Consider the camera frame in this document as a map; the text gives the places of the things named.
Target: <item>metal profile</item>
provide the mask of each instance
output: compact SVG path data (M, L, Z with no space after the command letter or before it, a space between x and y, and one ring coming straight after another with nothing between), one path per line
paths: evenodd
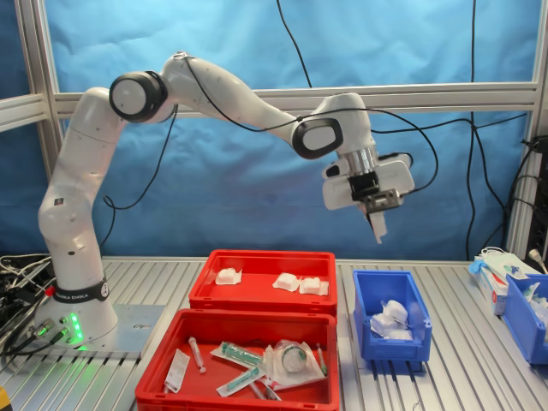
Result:
M40 122L48 117L49 111L42 94L28 94L0 100L0 133L11 128Z
M37 126L49 179L61 149L62 133L52 105L53 94L58 88L45 8L40 0L15 0L15 12L30 91L40 94L45 102L47 116Z
M535 65L533 72L533 81L539 86L536 91L534 101L534 110L529 117L526 140L530 141L535 135L548 133L548 110L545 109L545 95L548 92L548 83L546 76L548 75L546 60L548 59L548 2L542 2L542 10L539 21L539 37L537 40L537 52L535 57ZM528 151L528 147L524 147L521 158ZM527 164L523 168L523 174L538 176L540 171L540 163L542 155L532 153ZM515 197L525 200L529 203L534 203L537 193L537 181L533 178L521 179L520 185L515 191ZM531 207L520 201L515 201L512 207L512 214L509 225L509 235L506 247L515 253L519 258L524 259L527 253L527 241L529 231L531 229L531 220L533 218L533 210Z
M266 103L289 113L316 110L322 100L341 92L356 92L366 107L399 112L515 111L532 110L537 96L536 83L461 83L412 86L330 87L298 90L256 90ZM58 118L70 118L82 93L55 95ZM181 107L180 117L203 117Z

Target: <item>green led light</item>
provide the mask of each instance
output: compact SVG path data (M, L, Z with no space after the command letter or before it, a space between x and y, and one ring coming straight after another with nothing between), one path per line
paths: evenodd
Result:
M76 344L80 343L84 339L84 334L82 334L82 331L80 330L80 323L78 322L78 316L76 316L75 313L70 314L70 319L72 319L72 326L74 327L74 331L76 332L77 338L74 338L71 343Z

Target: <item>red plastic bin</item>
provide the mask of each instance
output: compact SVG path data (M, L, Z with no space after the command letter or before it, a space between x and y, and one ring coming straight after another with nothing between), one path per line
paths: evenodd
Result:
M339 409L337 332L335 320L324 314L248 313L241 311L179 311L171 321L156 353L135 389L139 411L214 410L316 410ZM188 338L195 337L204 358L206 372L200 374ZM222 341L263 353L281 339L306 342L324 349L328 375L320 382L278 391L282 401L260 400L249 387L222 398L216 388L237 377L245 368L210 354ZM164 394L164 380L176 349L191 357L178 393ZM318 352L313 350L319 362Z
M223 268L241 270L241 283L218 286ZM272 284L282 272L329 281L328 295L306 295ZM324 313L337 320L337 278L332 253L215 250L207 259L190 296L191 308L277 313Z

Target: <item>blue curtain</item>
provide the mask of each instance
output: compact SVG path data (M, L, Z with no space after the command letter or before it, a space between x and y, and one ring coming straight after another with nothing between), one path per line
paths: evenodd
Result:
M0 2L0 98L29 94L14 3ZM43 252L38 208L47 188L36 125L0 133L0 253Z
M274 0L59 0L46 6L63 92L108 87L132 70L159 71L178 50L225 67L252 88L307 86ZM282 0L282 6L314 86L470 80L471 1ZM476 81L531 80L538 21L538 0L478 2ZM478 113L476 123L517 114ZM460 116L469 114L406 118L426 126ZM407 127L381 115L372 116L372 124ZM100 196L110 195L117 206L139 197L167 127L130 125L122 133L93 211L99 240L111 219ZM480 130L491 185L504 200L524 128L522 117ZM116 214L104 253L207 255L232 247L325 250L339 258L463 259L471 216L465 183L470 128L456 123L427 134L438 151L438 178L386 213L389 234L379 246L353 207L324 208L321 170L334 155L306 161L269 134L212 119L178 120L156 181L136 207ZM411 152L417 186L428 181L433 155L420 134L376 140L381 153ZM502 219L483 181L477 146L474 151L473 253Z

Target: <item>white robotic arm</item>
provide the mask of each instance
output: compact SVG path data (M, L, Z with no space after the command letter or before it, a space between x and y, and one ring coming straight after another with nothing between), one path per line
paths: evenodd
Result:
M330 210L357 205L378 242L386 233L384 210L399 206L414 188L407 156L378 158L357 94L328 97L312 115L297 119L264 102L226 70L183 52L170 57L160 74L129 73L110 90L92 88L76 107L39 210L57 283L35 322L51 320L51 333L68 329L57 345L74 348L116 326L92 224L93 201L124 126L161 122L177 104L266 129L304 158L337 151L338 160L324 170L325 205Z

